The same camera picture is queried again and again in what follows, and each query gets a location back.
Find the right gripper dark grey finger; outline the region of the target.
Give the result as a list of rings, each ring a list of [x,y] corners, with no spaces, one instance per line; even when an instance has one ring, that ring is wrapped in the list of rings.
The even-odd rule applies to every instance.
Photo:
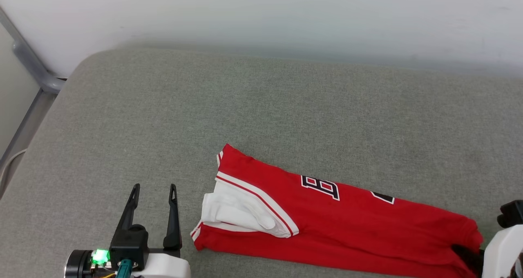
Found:
[[[453,244],[451,248],[453,252],[465,263],[468,269],[476,275],[476,277],[482,277],[485,254],[484,250],[479,249],[478,251],[473,251],[458,244]]]

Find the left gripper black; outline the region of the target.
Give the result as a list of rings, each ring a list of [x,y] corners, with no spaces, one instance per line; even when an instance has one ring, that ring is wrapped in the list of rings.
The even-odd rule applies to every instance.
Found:
[[[150,254],[167,254],[180,257],[182,244],[179,224],[177,187],[170,185],[168,229],[163,239],[162,248],[149,248],[149,233],[142,225],[133,224],[135,209],[138,207],[140,184],[133,185],[127,199],[115,235],[110,243],[111,269],[117,270],[123,260],[130,260],[133,271],[141,271],[146,267]]]

